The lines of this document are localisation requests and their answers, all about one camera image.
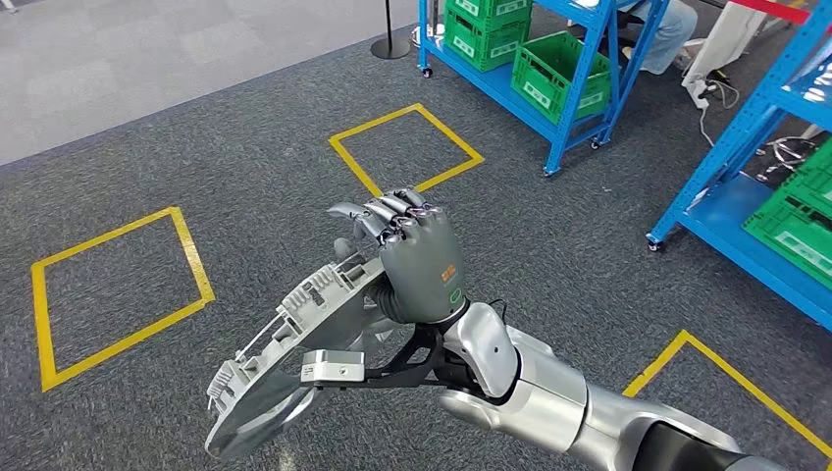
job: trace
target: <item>green plastic crate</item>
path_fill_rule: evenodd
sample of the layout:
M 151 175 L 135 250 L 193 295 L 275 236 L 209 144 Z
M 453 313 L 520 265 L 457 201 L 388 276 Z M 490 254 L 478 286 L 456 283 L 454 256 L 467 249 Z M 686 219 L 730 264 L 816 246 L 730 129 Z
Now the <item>green plastic crate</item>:
M 814 151 L 783 185 L 784 191 L 832 218 L 832 139 Z
M 511 87 L 557 123 L 583 47 L 568 31 L 526 42 L 514 60 Z M 597 52 L 575 118 L 600 113 L 608 100 L 609 59 Z
M 515 22 L 527 22 L 532 16 L 532 0 L 445 0 L 462 18 L 484 31 L 492 31 Z
M 473 25 L 453 8 L 444 18 L 444 44 L 478 71 L 485 72 L 514 60 L 529 33 L 529 22 L 517 22 L 493 31 Z
M 794 196 L 775 192 L 743 227 L 832 289 L 832 219 Z

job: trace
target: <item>blue metal shelf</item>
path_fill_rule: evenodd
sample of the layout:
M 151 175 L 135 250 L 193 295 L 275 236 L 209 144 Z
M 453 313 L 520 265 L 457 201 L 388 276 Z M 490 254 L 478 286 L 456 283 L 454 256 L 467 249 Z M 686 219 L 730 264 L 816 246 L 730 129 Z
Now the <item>blue metal shelf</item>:
M 483 90 L 493 100 L 519 118 L 520 121 L 542 134 L 551 142 L 551 150 L 544 165 L 544 174 L 550 176 L 560 169 L 560 158 L 566 150 L 589 139 L 598 145 L 609 142 L 612 128 L 618 121 L 621 108 L 630 93 L 669 0 L 653 0 L 650 2 L 647 19 L 642 27 L 639 39 L 636 41 L 636 46 L 633 48 L 632 57 L 624 70 L 618 67 L 618 55 L 610 54 L 609 78 L 612 87 L 606 109 L 603 113 L 579 120 L 573 120 L 573 118 L 578 109 L 584 85 L 590 75 L 592 61 L 605 32 L 609 40 L 609 50 L 618 50 L 618 23 L 613 12 L 618 7 L 634 3 L 635 0 L 598 0 L 594 7 L 584 7 L 570 0 L 537 0 L 535 2 L 537 5 L 552 10 L 587 29 L 584 37 L 584 47 L 575 66 L 575 74 L 571 80 L 572 85 L 566 95 L 558 123 L 550 121 L 511 89 L 513 64 L 481 73 L 452 51 L 442 51 L 434 42 L 429 40 L 426 35 L 428 30 L 428 1 L 419 0 L 420 44 L 423 45 L 419 51 L 419 68 L 423 72 L 426 71 L 429 68 L 428 54 L 433 54 Z M 570 137 L 575 127 L 587 123 L 592 118 L 598 118 L 599 123 Z
M 773 94 L 771 102 L 792 115 L 832 130 L 832 96 L 823 101 L 811 101 L 802 93 L 781 88 Z
M 832 289 L 742 228 L 743 222 L 771 195 L 771 190 L 741 173 L 787 113 L 832 131 L 829 100 L 832 96 L 826 96 L 827 74 L 832 72 L 832 66 L 824 62 L 829 60 L 827 56 L 832 51 L 832 39 L 826 37 L 830 23 L 832 0 L 819 0 L 806 23 L 795 32 L 743 108 L 652 227 L 648 240 L 658 244 L 680 224 L 832 331 Z
M 598 6 L 602 6 L 600 1 L 594 7 L 585 7 L 568 0 L 536 0 L 535 3 L 581 26 L 590 26 L 597 23 L 598 17 L 601 16 L 598 8 Z
M 679 223 L 832 331 L 832 290 L 742 227 L 770 195 L 771 189 L 741 173 L 709 191 Z
M 554 124 L 537 108 L 526 101 L 519 93 L 511 88 L 511 70 L 513 64 L 505 64 L 503 66 L 492 69 L 488 72 L 479 72 L 464 59 L 459 57 L 452 50 L 444 51 L 437 47 L 433 42 L 427 43 L 428 51 L 434 56 L 441 59 L 446 65 L 454 69 L 458 74 L 465 77 L 473 83 L 477 88 L 483 90 L 494 101 L 502 105 L 503 108 L 511 112 L 514 116 L 526 123 L 530 128 L 541 134 L 543 137 L 552 140 L 555 138 Z M 602 113 L 593 114 L 575 121 L 574 126 L 580 126 L 593 118 L 601 116 Z M 592 135 L 599 133 L 597 127 Z M 569 142 L 576 145 L 581 142 L 577 140 Z

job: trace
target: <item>yellow tape square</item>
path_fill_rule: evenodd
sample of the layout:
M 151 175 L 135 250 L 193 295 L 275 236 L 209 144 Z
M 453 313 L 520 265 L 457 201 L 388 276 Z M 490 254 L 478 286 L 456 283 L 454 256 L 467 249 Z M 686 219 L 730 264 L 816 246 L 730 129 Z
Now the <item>yellow tape square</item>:
M 725 361 L 721 356 L 717 355 L 715 351 L 711 350 L 707 345 L 702 343 L 701 340 L 697 339 L 696 337 L 692 336 L 688 331 L 683 330 L 676 336 L 676 339 L 664 348 L 664 350 L 659 353 L 659 355 L 655 358 L 655 360 L 645 368 L 632 383 L 630 386 L 624 390 L 623 394 L 628 397 L 635 397 L 636 394 L 639 393 L 653 378 L 655 375 L 664 368 L 665 365 L 673 358 L 679 350 L 682 349 L 683 346 L 690 345 L 695 348 L 699 353 L 703 354 L 707 359 L 712 361 L 716 366 L 719 367 L 722 371 L 724 371 L 728 376 L 731 377 L 732 380 L 736 381 L 737 384 L 742 386 L 746 391 L 748 391 L 753 397 L 755 397 L 758 401 L 762 403 L 765 407 L 769 410 L 774 412 L 777 417 L 779 417 L 783 422 L 791 427 L 795 432 L 801 435 L 801 437 L 805 438 L 810 444 L 812 444 L 815 448 L 817 448 L 821 453 L 823 453 L 827 458 L 832 460 L 832 447 L 830 447 L 826 442 L 820 439 L 817 435 L 814 434 L 813 431 L 809 430 L 804 424 L 802 424 L 798 419 L 795 418 L 792 414 L 786 411 L 783 407 L 780 406 L 777 402 L 774 401 L 768 394 L 763 392 L 760 388 L 758 388 L 754 383 L 749 381 L 748 378 L 743 376 L 742 373 L 737 371 L 736 368 L 729 365 L 727 361 Z M 829 465 L 826 468 L 826 471 L 832 471 L 832 461 L 830 461 Z
M 469 160 L 466 160 L 465 162 L 462 162 L 461 164 L 451 169 L 445 170 L 444 172 L 436 175 L 435 177 L 431 177 L 425 180 L 424 182 L 417 184 L 413 187 L 413 189 L 415 189 L 416 191 L 424 191 L 430 188 L 431 186 L 434 186 L 438 183 L 442 183 L 445 180 L 455 175 L 459 175 L 472 167 L 476 167 L 485 160 L 479 152 L 474 150 L 473 147 L 468 145 L 467 142 L 465 142 L 464 140 L 462 140 L 461 137 L 456 135 L 454 131 L 451 131 L 448 126 L 446 126 L 443 122 L 439 120 L 439 118 L 437 118 L 433 115 L 433 113 L 425 109 L 425 107 L 421 103 L 414 103 L 400 110 L 388 113 L 382 116 L 381 118 L 376 118 L 373 121 L 369 121 L 367 123 L 364 123 L 363 125 L 356 126 L 355 128 L 339 132 L 338 134 L 330 137 L 330 144 L 336 150 L 340 158 L 343 159 L 343 162 L 346 164 L 346 166 L 349 167 L 353 174 L 355 174 L 355 177 L 357 177 L 358 180 L 364 183 L 364 186 L 366 186 L 367 189 L 369 189 L 370 192 L 373 193 L 373 196 L 381 196 L 384 193 L 379 189 L 379 186 L 376 185 L 375 182 L 373 182 L 373 179 L 370 178 L 370 176 L 367 175 L 366 172 L 364 172 L 364 169 L 361 168 L 361 166 L 358 164 L 355 158 L 352 157 L 349 151 L 346 150 L 346 147 L 343 146 L 341 141 L 346 139 L 347 137 L 350 137 L 351 135 L 356 135 L 360 132 L 368 130 L 369 128 L 394 120 L 412 111 L 415 111 L 422 115 L 426 120 L 428 120 L 444 135 L 446 135 L 451 141 L 453 141 L 454 144 L 456 144 L 460 149 L 462 149 L 468 155 L 468 157 L 470 157 Z
M 174 228 L 176 228 L 177 236 L 182 244 L 185 258 L 187 259 L 190 271 L 196 280 L 200 298 L 173 314 L 170 314 L 163 319 L 160 319 L 125 337 L 124 339 L 121 339 L 112 345 L 87 356 L 81 361 L 61 371 L 57 371 L 55 366 L 55 351 L 52 347 L 52 333 L 49 326 L 45 268 L 53 263 L 69 258 L 85 251 L 88 248 L 104 243 L 107 240 L 122 236 L 130 231 L 136 230 L 166 216 L 170 216 L 174 222 Z M 205 275 L 205 269 L 202 267 L 202 262 L 199 260 L 199 254 L 196 252 L 196 246 L 193 244 L 190 231 L 188 230 L 184 218 L 182 217 L 182 211 L 180 208 L 174 206 L 163 209 L 137 221 L 121 226 L 120 228 L 112 230 L 109 233 L 99 235 L 98 237 L 70 247 L 62 252 L 56 253 L 55 255 L 51 255 L 34 262 L 31 265 L 31 285 L 32 296 L 34 298 L 34 326 L 37 334 L 37 350 L 40 360 L 40 385 L 44 392 L 60 385 L 61 383 L 64 383 L 74 376 L 79 375 L 102 361 L 121 353 L 140 341 L 147 339 L 153 334 L 176 324 L 178 321 L 193 314 L 199 309 L 202 309 L 205 304 L 214 300 L 214 291 L 211 290 L 211 284 L 208 282 L 208 277 Z

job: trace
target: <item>gray robotic hand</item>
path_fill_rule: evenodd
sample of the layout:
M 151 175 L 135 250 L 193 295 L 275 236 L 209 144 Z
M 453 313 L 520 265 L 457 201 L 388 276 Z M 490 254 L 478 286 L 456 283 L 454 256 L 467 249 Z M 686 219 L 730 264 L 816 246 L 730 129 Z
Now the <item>gray robotic hand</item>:
M 456 235 L 445 212 L 411 189 L 392 191 L 359 206 L 340 203 L 330 214 L 354 222 L 357 236 L 379 244 L 388 283 L 373 297 L 402 324 L 441 322 L 465 306 L 464 270 Z

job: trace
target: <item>jeans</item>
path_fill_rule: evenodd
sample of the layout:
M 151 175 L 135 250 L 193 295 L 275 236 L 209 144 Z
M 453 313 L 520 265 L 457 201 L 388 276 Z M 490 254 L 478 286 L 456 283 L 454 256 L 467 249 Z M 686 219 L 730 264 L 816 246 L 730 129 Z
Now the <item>jeans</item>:
M 630 14 L 645 20 L 649 12 L 650 0 L 631 10 Z M 691 38 L 695 27 L 697 11 L 682 3 L 682 0 L 669 0 L 667 10 L 658 24 L 650 49 L 642 62 L 642 70 L 651 74 L 663 74 L 685 42 Z

